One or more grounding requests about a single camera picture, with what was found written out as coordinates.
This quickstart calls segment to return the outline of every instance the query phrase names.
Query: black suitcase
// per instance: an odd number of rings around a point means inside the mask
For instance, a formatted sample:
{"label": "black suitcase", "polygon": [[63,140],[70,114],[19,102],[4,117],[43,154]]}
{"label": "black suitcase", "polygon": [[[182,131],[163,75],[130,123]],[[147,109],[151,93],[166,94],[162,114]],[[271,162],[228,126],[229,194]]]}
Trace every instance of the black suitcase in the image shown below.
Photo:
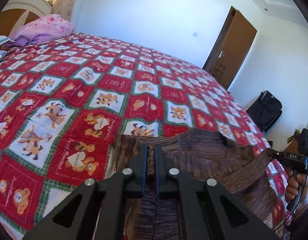
{"label": "black suitcase", "polygon": [[281,102],[270,92],[265,91],[260,94],[246,112],[261,132],[267,132],[281,116],[281,109]]}

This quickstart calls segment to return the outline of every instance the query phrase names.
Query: silver screw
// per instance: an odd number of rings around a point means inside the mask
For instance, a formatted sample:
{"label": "silver screw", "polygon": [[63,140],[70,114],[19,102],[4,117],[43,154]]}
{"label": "silver screw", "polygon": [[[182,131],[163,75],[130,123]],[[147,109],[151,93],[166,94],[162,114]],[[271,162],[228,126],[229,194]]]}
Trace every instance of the silver screw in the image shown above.
{"label": "silver screw", "polygon": [[130,174],[132,174],[132,172],[133,172],[133,170],[131,168],[125,168],[125,169],[122,170],[122,173],[124,175],[130,175]]}
{"label": "silver screw", "polygon": [[217,181],[216,181],[216,179],[208,179],[208,180],[206,181],[206,183],[207,183],[208,186],[214,187],[214,186],[216,186]]}
{"label": "silver screw", "polygon": [[95,180],[94,180],[94,179],[91,179],[91,178],[86,179],[86,180],[84,181],[84,184],[85,184],[86,186],[92,186],[94,183],[95,183]]}
{"label": "silver screw", "polygon": [[168,172],[171,175],[178,175],[180,171],[177,168],[171,168]]}

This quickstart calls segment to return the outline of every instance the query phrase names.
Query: human hand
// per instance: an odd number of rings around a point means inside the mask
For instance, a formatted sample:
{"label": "human hand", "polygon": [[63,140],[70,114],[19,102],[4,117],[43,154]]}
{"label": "human hand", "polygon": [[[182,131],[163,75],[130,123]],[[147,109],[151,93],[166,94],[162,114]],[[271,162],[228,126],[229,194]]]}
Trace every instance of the human hand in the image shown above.
{"label": "human hand", "polygon": [[289,179],[287,180],[287,187],[286,187],[286,193],[285,193],[285,199],[287,203],[289,203],[290,200],[292,200],[297,194],[297,188],[298,184],[302,184],[304,186],[303,194],[299,200],[299,203],[296,208],[295,216],[300,214],[308,205],[308,177],[305,184],[306,175],[305,174],[297,174],[297,178],[295,179],[293,177],[293,171],[292,170],[286,170]]}

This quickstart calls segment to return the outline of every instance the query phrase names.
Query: wall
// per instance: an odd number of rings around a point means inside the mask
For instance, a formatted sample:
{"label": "wall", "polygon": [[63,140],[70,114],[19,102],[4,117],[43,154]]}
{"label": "wall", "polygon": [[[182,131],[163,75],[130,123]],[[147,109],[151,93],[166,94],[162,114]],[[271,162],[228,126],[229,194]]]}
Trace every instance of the wall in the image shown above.
{"label": "wall", "polygon": [[251,0],[76,0],[72,22],[78,32],[140,44],[203,67],[231,6],[260,28],[264,14]]}
{"label": "wall", "polygon": [[275,17],[265,17],[249,58],[229,87],[247,109],[269,90],[282,105],[282,116],[267,133],[276,150],[308,122],[308,29]]}

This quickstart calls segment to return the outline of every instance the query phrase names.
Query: headboard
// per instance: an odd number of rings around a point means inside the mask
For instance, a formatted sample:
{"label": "headboard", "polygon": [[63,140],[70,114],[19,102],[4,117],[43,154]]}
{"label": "headboard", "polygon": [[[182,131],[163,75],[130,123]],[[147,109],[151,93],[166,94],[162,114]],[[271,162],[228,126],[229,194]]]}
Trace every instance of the headboard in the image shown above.
{"label": "headboard", "polygon": [[0,35],[9,36],[24,24],[52,13],[46,0],[9,0],[0,13]]}

